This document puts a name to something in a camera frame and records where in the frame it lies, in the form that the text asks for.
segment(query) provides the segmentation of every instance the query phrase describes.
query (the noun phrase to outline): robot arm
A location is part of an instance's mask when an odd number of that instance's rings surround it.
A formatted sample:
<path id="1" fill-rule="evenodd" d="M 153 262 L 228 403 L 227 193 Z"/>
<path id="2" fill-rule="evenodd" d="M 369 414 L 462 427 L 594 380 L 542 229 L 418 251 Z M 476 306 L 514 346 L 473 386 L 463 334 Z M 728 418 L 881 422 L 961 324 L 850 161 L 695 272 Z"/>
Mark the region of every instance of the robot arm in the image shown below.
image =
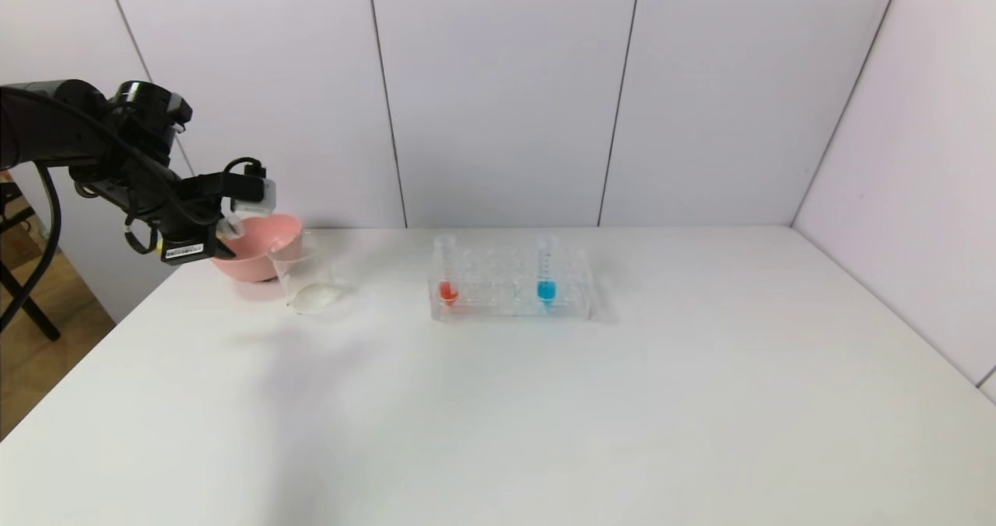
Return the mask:
<path id="1" fill-rule="evenodd" d="M 265 216 L 273 211 L 275 186 L 252 158 L 223 172 L 177 176 L 170 148 L 191 116 L 184 98 L 150 82 L 122 83 L 110 100 L 82 80 L 0 86 L 0 169 L 23 162 L 68 167 L 77 192 L 125 211 L 125 236 L 136 252 L 156 249 L 160 234 L 167 264 L 230 258 L 215 235 L 222 199 L 231 198 L 237 213 Z M 230 172 L 241 162 L 248 162 L 243 174 Z M 153 229 L 149 246 L 131 235 L 135 219 Z"/>

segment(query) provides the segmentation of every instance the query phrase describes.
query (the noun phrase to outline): test tube rack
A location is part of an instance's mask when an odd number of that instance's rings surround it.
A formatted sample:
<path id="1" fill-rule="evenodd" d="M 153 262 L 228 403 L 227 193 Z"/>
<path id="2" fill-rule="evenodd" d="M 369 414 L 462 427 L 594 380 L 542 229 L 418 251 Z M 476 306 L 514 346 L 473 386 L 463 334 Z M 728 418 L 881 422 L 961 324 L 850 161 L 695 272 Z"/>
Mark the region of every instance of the test tube rack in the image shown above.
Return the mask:
<path id="1" fill-rule="evenodd" d="M 428 277 L 433 319 L 572 317 L 587 320 L 594 285 L 584 252 L 544 235 L 536 247 L 462 247 L 435 239 Z"/>

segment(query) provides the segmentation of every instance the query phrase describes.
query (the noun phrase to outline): barcode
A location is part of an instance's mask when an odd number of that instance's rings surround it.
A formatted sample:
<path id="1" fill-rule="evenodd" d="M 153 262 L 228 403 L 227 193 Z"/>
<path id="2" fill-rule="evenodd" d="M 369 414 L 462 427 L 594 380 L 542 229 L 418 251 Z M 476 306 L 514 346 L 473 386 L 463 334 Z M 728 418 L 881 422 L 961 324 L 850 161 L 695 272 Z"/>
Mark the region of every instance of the barcode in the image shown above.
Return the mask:
<path id="1" fill-rule="evenodd" d="M 164 257 L 167 260 L 171 260 L 171 259 L 174 259 L 174 258 L 178 258 L 180 256 L 189 256 L 190 254 L 199 254 L 199 253 L 202 253 L 203 251 L 204 251 L 204 245 L 203 244 L 195 244 L 193 246 L 181 246 L 179 248 L 174 248 L 172 250 L 167 250 L 167 255 L 165 255 Z"/>

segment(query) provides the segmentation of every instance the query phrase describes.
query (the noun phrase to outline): wooden floor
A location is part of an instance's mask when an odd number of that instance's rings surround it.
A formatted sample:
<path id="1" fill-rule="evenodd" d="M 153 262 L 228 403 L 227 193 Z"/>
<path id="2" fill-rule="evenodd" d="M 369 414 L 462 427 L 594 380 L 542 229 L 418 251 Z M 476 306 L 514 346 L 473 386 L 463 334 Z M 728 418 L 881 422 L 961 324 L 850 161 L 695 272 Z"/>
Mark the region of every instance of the wooden floor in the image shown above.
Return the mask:
<path id="1" fill-rule="evenodd" d="M 38 228 L 36 217 L 31 223 Z M 18 281 L 25 282 L 37 263 L 14 268 L 12 273 Z M 61 252 L 31 298 L 59 328 L 61 338 L 50 342 L 24 310 L 19 310 L 0 334 L 0 440 L 114 327 Z M 10 295 L 4 289 L 0 293 L 0 310 L 7 303 Z"/>

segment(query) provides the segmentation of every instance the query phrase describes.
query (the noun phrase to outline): blue liquid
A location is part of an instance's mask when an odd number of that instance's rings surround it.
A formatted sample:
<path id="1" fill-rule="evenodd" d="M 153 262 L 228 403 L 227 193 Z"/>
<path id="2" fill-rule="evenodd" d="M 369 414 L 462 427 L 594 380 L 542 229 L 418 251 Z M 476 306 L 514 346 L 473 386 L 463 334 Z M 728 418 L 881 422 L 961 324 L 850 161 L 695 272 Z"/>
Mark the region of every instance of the blue liquid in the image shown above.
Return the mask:
<path id="1" fill-rule="evenodd" d="M 557 282 L 556 281 L 537 281 L 536 282 L 536 296 L 543 300 L 543 303 L 547 306 L 554 303 L 554 299 L 557 298 Z"/>

